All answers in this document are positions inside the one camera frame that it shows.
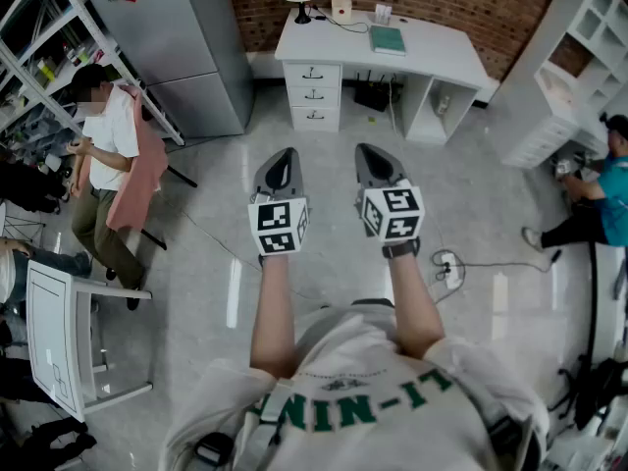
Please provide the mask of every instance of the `white shirt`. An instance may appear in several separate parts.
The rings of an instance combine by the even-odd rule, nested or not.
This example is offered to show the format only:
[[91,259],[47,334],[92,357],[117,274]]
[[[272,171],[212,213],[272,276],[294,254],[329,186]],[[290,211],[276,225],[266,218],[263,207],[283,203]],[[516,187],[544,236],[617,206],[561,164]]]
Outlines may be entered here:
[[5,249],[0,251],[0,303],[5,303],[13,286],[16,283],[16,262],[13,259],[13,251]]
[[[137,157],[137,133],[133,118],[134,100],[130,94],[114,85],[102,114],[86,117],[82,132],[90,137],[94,146],[125,157]],[[94,188],[119,190],[125,177],[124,171],[105,166],[91,159],[89,180]]]
[[[325,319],[327,332],[312,327],[299,343],[303,357],[284,408],[281,443],[268,451],[261,469],[495,471],[484,422],[455,380],[464,375],[513,419],[532,416],[545,440],[545,406],[489,350],[445,339],[419,361],[398,354],[391,313],[385,319],[392,326],[353,310],[331,329]],[[160,471],[184,469],[200,438],[220,431],[230,415],[246,412],[235,440],[240,456],[259,424],[261,399],[275,383],[266,372],[233,361],[210,364],[166,437]]]

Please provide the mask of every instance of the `black hair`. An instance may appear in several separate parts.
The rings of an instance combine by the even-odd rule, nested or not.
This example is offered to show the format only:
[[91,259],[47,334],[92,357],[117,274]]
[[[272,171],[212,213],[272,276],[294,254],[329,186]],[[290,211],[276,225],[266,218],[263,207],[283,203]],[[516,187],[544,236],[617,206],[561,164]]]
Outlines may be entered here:
[[87,65],[78,70],[72,78],[70,93],[77,102],[91,101],[91,89],[100,87],[100,82],[106,82],[107,74],[100,65]]
[[608,132],[617,131],[625,139],[628,139],[628,118],[623,115],[613,115],[610,119],[603,122],[608,128]]

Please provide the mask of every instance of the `glossy floor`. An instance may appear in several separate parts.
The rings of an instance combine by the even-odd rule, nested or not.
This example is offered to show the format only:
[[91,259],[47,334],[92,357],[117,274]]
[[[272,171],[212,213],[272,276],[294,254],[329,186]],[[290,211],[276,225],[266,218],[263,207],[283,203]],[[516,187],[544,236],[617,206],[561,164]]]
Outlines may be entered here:
[[[486,113],[472,109],[445,148],[394,134],[389,114],[343,99],[338,134],[295,132],[285,90],[258,92],[248,134],[170,154],[170,163],[198,182],[172,175],[151,205],[147,229],[168,243],[162,251],[137,233],[129,243],[149,267],[153,300],[130,313],[103,300],[94,330],[95,354],[113,366],[98,374],[103,392],[145,381],[154,390],[87,417],[98,446],[83,455],[98,471],[156,468],[158,449],[187,393],[213,358],[246,362],[260,271],[246,204],[257,168],[274,152],[299,151],[312,207],[303,250],[291,257],[290,284],[298,314],[348,305],[364,297],[392,298],[387,265],[367,239],[352,206],[357,191],[353,155],[366,141],[396,155],[423,193],[428,216],[419,263],[434,298],[431,254],[447,247],[467,262],[522,261],[547,267],[552,253],[525,245],[522,225],[550,228],[566,211],[559,187],[541,169],[503,167],[485,141]],[[76,252],[72,203],[47,219],[43,244]],[[469,268],[463,288],[439,303],[446,331],[491,344],[547,402],[561,389],[555,370],[585,345],[590,276],[585,246],[569,246],[547,274],[528,267]],[[102,268],[94,277],[103,278]],[[12,406],[22,428],[57,417],[45,405]]]

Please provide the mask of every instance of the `drawer handle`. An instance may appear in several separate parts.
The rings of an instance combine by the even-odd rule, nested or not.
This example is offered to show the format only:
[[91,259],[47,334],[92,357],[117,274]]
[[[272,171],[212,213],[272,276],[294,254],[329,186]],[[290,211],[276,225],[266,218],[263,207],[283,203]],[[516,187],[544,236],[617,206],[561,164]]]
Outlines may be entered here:
[[312,89],[312,96],[305,96],[305,99],[325,99],[325,96],[321,96],[320,98],[317,98],[315,95],[316,89]]
[[316,115],[316,110],[312,111],[312,115],[308,115],[307,118],[314,121],[322,121],[325,117],[314,117]]
[[310,67],[310,73],[309,73],[309,77],[306,77],[305,75],[303,75],[302,77],[304,79],[315,79],[315,80],[320,80],[323,78],[323,76],[320,77],[312,77],[312,72],[314,72],[314,67]]

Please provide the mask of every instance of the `power strip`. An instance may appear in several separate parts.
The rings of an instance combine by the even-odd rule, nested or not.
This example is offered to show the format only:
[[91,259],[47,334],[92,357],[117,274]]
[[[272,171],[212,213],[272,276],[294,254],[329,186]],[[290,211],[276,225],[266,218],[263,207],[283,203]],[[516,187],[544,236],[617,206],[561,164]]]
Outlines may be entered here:
[[441,256],[443,263],[449,264],[450,272],[445,276],[445,284],[447,289],[456,289],[462,284],[462,280],[458,274],[458,268],[456,267],[455,256],[451,252],[444,253]]

